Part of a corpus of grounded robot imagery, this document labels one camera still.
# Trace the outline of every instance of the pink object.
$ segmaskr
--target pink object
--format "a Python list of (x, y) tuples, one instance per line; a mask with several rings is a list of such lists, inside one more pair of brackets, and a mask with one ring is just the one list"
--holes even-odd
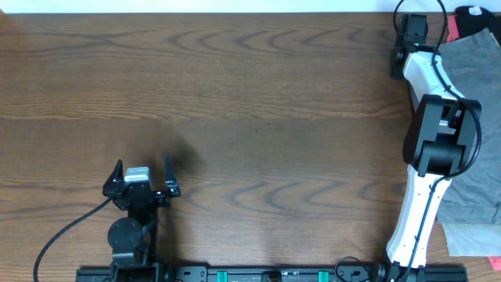
[(491, 262), (493, 270), (501, 270), (501, 257), (488, 257), (488, 260)]
[(448, 16), (447, 17), (447, 28), (449, 29), (449, 35), (447, 35), (447, 39), (445, 42), (453, 42), (457, 39), (460, 39), (460, 32), (457, 30), (457, 24), (456, 24), (456, 15), (453, 16)]

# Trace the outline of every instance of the wooden table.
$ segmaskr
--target wooden table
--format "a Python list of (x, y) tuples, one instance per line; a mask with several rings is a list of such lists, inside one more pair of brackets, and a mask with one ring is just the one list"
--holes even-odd
[[(429, 19), (435, 41), (442, 19)], [(381, 259), (405, 192), (407, 86), (389, 76), (390, 13), (4, 16), (0, 280), (29, 281), (44, 244), (105, 200), (118, 158), (182, 197), (160, 214), (168, 261), (333, 265)], [(107, 266), (114, 205), (64, 234), (42, 281)], [(487, 258), (428, 261), (499, 281)]]

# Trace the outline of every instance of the green tape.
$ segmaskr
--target green tape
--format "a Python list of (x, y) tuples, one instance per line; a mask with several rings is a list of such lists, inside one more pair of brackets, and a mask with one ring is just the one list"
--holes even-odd
[(228, 273), (226, 271), (218, 271), (218, 282), (228, 282)]
[(327, 271), (319, 271), (319, 282), (329, 282), (329, 273)]

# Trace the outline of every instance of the white backdrop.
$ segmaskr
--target white backdrop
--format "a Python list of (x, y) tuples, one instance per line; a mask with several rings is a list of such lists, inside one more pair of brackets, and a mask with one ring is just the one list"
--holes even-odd
[[(501, 0), (442, 0), (448, 11), (479, 5), (501, 12)], [(398, 0), (0, 0), (6, 13), (301, 13), (392, 12)], [(438, 12), (434, 0), (406, 0), (398, 11)]]

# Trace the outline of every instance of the cable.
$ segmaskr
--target cable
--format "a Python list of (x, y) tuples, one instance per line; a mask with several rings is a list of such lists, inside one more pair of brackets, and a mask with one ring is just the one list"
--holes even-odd
[[(342, 258), (339, 262), (336, 263), (336, 265), (334, 266), (334, 274), (336, 275), (336, 277), (343, 281), (343, 282), (347, 282), (343, 277), (339, 276), (339, 273), (337, 272), (337, 267), (345, 260), (345, 259), (353, 259), (357, 262), (360, 262), (358, 258), (356, 257), (353, 257), (353, 256), (345, 256), (344, 258)], [(368, 275), (370, 275), (370, 271), (365, 267), (365, 266), (362, 266), (362, 268), (367, 272)]]
[(94, 208), (91, 210), (89, 213), (83, 215), (79, 219), (73, 221), (72, 223), (68, 224), (66, 227), (62, 228), (61, 231), (59, 231), (47, 244), (45, 247), (40, 251), (40, 255), (37, 257), (37, 261), (34, 263), (34, 268), (33, 268), (33, 281), (38, 282), (38, 267), (40, 266), (41, 258), (43, 258), (45, 252), (49, 249), (49, 247), (59, 238), (63, 233), (67, 232), (69, 228), (76, 226), (79, 222), (83, 221), (84, 219), (88, 218), (89, 216), (95, 214), (98, 210), (101, 208), (104, 208), (108, 203), (110, 203), (112, 198), (109, 198), (108, 200), (104, 201), (102, 204), (97, 206), (97, 208)]
[[(395, 11), (393, 12), (393, 25), (395, 27), (395, 31), (398, 31), (397, 24), (396, 24), (396, 21), (395, 21), (395, 17), (396, 17), (396, 14), (397, 14), (398, 7), (403, 2), (404, 2), (404, 0), (401, 0), (397, 4), (397, 6), (395, 7)], [(443, 17), (444, 17), (444, 24), (442, 26), (442, 32), (440, 33), (440, 38), (438, 39), (438, 43), (435, 45), (433, 54), (431, 55), (431, 66), (433, 67), (435, 75), (437, 76), (438, 80), (440, 81), (440, 83), (444, 87), (445, 91), (447, 91), (450, 95), (452, 95), (454, 98), (456, 98), (464, 106), (465, 110), (468, 110), (471, 113), (471, 115), (472, 115), (472, 117), (474, 119), (475, 129), (476, 129), (476, 132), (477, 132), (477, 138), (476, 138), (477, 142), (475, 144), (474, 152), (473, 152), (470, 160), (467, 162), (467, 164), (464, 167), (462, 167), (457, 172), (453, 172), (453, 173), (451, 173), (449, 175), (444, 175), (441, 178), (435, 180), (435, 182), (433, 183), (433, 185), (430, 187), (430, 196), (428, 197), (426, 208), (424, 209), (423, 218), (421, 219), (420, 228), (419, 228), (419, 230), (417, 232), (417, 235), (415, 237), (416, 238), (416, 242), (414, 243), (414, 248), (413, 248), (413, 252), (411, 254), (410, 260), (409, 260), (409, 265), (407, 266), (407, 269), (405, 270), (404, 275), (400, 279), (398, 279), (397, 282), (400, 282), (401, 280), (404, 280), (405, 278), (407, 278), (407, 276), (409, 275), (410, 270), (412, 269), (412, 265), (413, 265), (413, 262), (414, 262), (414, 257), (416, 256), (416, 253), (417, 253), (417, 246), (418, 246), (420, 238), (421, 238), (421, 233), (423, 232), (424, 221), (425, 221), (425, 219), (427, 217), (428, 210), (430, 209), (431, 200), (433, 200), (433, 195), (434, 195), (434, 192), (435, 192), (435, 189), (436, 189), (437, 185), (441, 181), (443, 181), (445, 179), (451, 179), (453, 177), (456, 177), (458, 175), (463, 174), (468, 169), (470, 169), (470, 167), (473, 165), (473, 163), (477, 160), (478, 153), (479, 153), (480, 147), (481, 147), (482, 132), (481, 132), (480, 120), (478, 119), (477, 114), (474, 112), (473, 107), (464, 98), (460, 97), (457, 93), (455, 93), (454, 91), (451, 90), (451, 85), (447, 85), (447, 83), (445, 83), (444, 78), (442, 77), (442, 75), (440, 74), (440, 72), (438, 71), (438, 68), (437, 68), (437, 62), (435, 61), (435, 57), (437, 56), (438, 48), (440, 47), (440, 44), (442, 43), (442, 40), (444, 39), (445, 29), (447, 28), (447, 12), (445, 11), (444, 4), (442, 3), (441, 0), (437, 0), (437, 2), (440, 5), (440, 8), (442, 8), (442, 14), (443, 14)]]

